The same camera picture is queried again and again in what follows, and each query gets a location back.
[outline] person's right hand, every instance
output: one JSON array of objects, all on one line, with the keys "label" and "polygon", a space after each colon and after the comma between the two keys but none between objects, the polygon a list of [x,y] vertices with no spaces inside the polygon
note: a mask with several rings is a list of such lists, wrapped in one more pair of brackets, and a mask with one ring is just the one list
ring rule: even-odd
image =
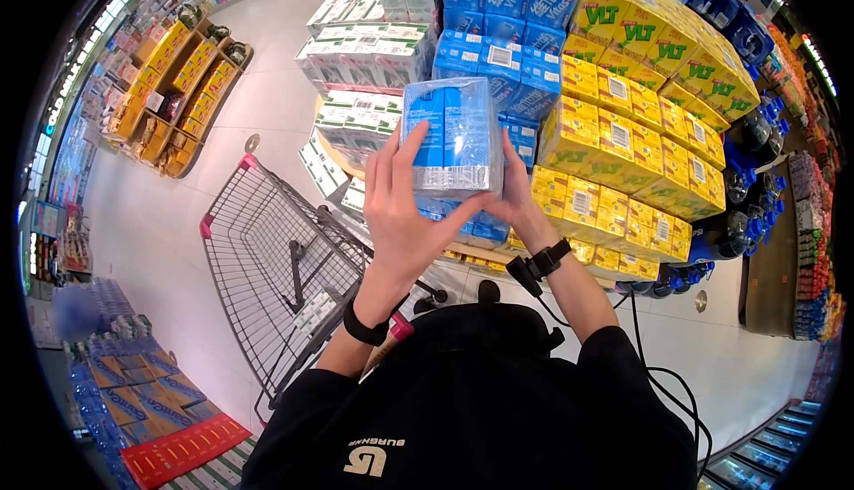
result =
[{"label": "person's right hand", "polygon": [[560,240],[560,236],[531,197],[528,171],[513,149],[507,129],[501,133],[501,147],[507,158],[507,163],[504,164],[503,199],[493,201],[483,209],[510,224],[532,254],[546,247],[553,247]]}]

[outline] store aisle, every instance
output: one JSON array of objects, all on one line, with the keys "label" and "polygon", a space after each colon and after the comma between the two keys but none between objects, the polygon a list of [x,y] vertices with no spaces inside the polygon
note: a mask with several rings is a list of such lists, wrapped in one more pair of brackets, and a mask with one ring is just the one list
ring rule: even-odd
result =
[{"label": "store aisle", "polygon": [[[305,21],[321,1],[244,0],[213,16],[235,39],[250,43],[255,53],[193,171],[182,181],[168,180],[101,150],[85,200],[96,275],[117,279],[137,313],[150,318],[161,345],[175,352],[187,376],[254,433],[262,431],[252,410],[261,389],[223,313],[198,223],[251,134],[261,136],[255,155],[268,169],[309,202],[323,203],[297,155],[308,138],[316,92],[293,62],[308,36]],[[674,369],[689,382],[716,449],[802,394],[818,349],[817,344],[739,329],[735,300],[740,277],[738,263],[721,263],[710,281],[701,282],[696,289],[705,289],[710,298],[702,314],[694,310],[694,290],[667,300],[637,301],[647,363]],[[459,303],[475,300],[482,277],[464,266],[437,262],[424,278]],[[498,283],[504,301],[540,309],[515,282]],[[414,292],[407,304],[410,310],[420,294]],[[611,299],[616,303],[618,296]],[[550,294],[545,300],[554,305]],[[543,315],[549,327],[556,326]],[[634,340],[630,303],[623,303],[618,316]],[[574,335],[566,335],[555,356],[575,360],[580,346]],[[675,381],[661,381],[677,397],[687,397]]]}]

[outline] glass fridge door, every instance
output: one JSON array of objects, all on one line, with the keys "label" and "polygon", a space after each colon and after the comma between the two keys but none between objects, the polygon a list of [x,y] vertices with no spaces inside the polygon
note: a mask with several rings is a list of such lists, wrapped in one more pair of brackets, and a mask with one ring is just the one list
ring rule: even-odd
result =
[{"label": "glass fridge door", "polygon": [[770,490],[774,477],[753,469],[732,456],[726,456],[709,466],[709,472],[737,490]]},{"label": "glass fridge door", "polygon": [[800,425],[791,425],[786,421],[780,420],[774,421],[765,429],[773,429],[777,432],[788,434],[796,438],[804,438],[808,433],[808,431],[806,429],[802,429]]},{"label": "glass fridge door", "polygon": [[773,433],[767,430],[759,431],[757,435],[753,437],[753,439],[760,441],[763,444],[779,447],[783,451],[787,451],[789,453],[795,453],[798,449],[800,449],[799,441],[792,440],[791,438],[786,438],[785,436],[780,436],[777,433]]},{"label": "glass fridge door", "polygon": [[789,459],[782,453],[774,453],[766,447],[750,442],[736,449],[735,453],[763,468],[769,468],[777,473],[783,473],[789,464]]}]

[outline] black wristband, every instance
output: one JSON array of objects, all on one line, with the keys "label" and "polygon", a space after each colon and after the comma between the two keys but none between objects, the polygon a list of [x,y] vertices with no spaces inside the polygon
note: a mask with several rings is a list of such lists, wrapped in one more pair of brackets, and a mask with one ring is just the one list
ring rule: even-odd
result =
[{"label": "black wristband", "polygon": [[374,328],[368,328],[356,317],[356,312],[353,310],[353,303],[356,301],[356,298],[353,297],[347,302],[347,307],[344,308],[344,328],[347,329],[347,333],[349,335],[353,336],[363,344],[375,347],[382,346],[383,342],[385,342],[386,335],[389,333],[389,319],[391,315],[394,314],[407,299],[409,299],[409,293],[407,293],[406,297],[400,300],[400,303],[396,304],[395,307],[391,309],[389,317],[387,317],[384,322]]}]

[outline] plastic bottle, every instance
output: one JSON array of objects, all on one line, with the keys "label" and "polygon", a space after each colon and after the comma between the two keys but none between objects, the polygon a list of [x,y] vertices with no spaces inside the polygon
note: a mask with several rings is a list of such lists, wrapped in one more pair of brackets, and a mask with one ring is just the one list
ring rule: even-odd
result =
[{"label": "plastic bottle", "polygon": [[743,170],[739,164],[731,161],[723,170],[723,184],[727,193],[727,205],[739,205],[744,202],[747,190],[756,182],[754,170]]}]

